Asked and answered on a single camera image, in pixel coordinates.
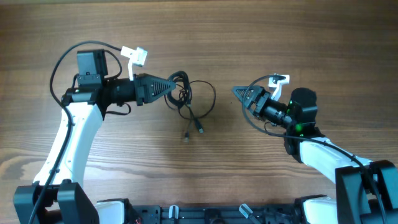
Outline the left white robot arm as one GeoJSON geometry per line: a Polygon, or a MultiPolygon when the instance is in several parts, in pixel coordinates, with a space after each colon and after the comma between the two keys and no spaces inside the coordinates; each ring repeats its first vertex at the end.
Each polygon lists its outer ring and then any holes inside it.
{"type": "Polygon", "coordinates": [[[19,186],[13,204],[21,223],[143,223],[128,199],[93,204],[83,190],[88,154],[112,104],[152,103],[175,89],[146,73],[110,77],[106,49],[77,53],[78,73],[57,103],[62,120],[49,156],[31,185],[19,186]]]}

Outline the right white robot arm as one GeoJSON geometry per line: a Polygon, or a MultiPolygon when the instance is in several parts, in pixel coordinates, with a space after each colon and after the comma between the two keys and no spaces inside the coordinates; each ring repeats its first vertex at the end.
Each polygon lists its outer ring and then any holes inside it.
{"type": "Polygon", "coordinates": [[[299,163],[331,180],[336,199],[314,195],[296,201],[301,223],[397,223],[397,167],[371,161],[334,145],[316,127],[317,96],[296,88],[288,104],[263,87],[234,86],[244,114],[284,128],[285,150],[299,163]]]}

